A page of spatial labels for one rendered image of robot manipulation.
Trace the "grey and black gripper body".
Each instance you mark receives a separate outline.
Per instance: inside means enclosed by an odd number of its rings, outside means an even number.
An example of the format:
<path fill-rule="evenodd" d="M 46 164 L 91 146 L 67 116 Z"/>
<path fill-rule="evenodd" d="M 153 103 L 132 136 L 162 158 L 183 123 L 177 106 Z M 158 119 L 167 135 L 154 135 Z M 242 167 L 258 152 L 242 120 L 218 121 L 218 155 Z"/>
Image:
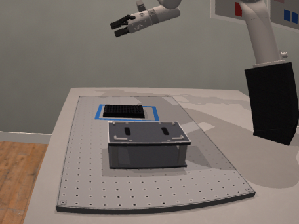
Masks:
<path fill-rule="evenodd" d="M 138 12 L 136 14 L 132 14 L 131 16 L 135 16 L 136 18 L 133 20 L 127 20 L 129 33 L 134 33 L 153 25 L 148 11 Z"/>

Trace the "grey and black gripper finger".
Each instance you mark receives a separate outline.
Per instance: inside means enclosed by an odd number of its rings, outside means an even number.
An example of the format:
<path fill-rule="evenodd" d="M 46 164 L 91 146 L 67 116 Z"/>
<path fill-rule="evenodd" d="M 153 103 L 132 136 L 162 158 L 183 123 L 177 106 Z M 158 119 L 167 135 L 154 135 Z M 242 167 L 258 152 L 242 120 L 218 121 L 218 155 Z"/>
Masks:
<path fill-rule="evenodd" d="M 119 36 L 122 36 L 124 34 L 128 34 L 129 30 L 128 30 L 128 27 L 125 27 L 124 29 L 122 28 L 122 29 L 119 29 L 117 31 L 114 31 L 114 33 L 115 33 L 116 37 L 119 37 Z"/>
<path fill-rule="evenodd" d="M 128 22 L 126 20 L 129 20 L 129 19 L 133 20 L 135 18 L 136 18 L 135 16 L 126 15 L 122 19 L 119 19 L 118 21 L 111 23 L 110 26 L 112 29 L 116 29 L 116 28 L 121 27 L 122 25 L 128 25 Z"/>

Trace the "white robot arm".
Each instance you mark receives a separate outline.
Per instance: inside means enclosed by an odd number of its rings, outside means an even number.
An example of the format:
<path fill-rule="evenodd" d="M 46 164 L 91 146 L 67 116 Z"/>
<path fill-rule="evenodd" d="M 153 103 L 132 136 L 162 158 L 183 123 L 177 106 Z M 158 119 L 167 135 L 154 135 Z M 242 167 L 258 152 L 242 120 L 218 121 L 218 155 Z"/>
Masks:
<path fill-rule="evenodd" d="M 138 4 L 139 12 L 148 11 L 153 25 L 179 17 L 178 6 L 181 0 L 158 0 L 158 2 L 160 6 L 148 10 L 142 0 L 136 1 L 136 4 Z M 286 63 L 283 58 L 287 58 L 288 54 L 278 49 L 264 0 L 238 0 L 238 2 L 245 18 L 256 59 L 256 65 L 253 65 L 253 68 Z"/>

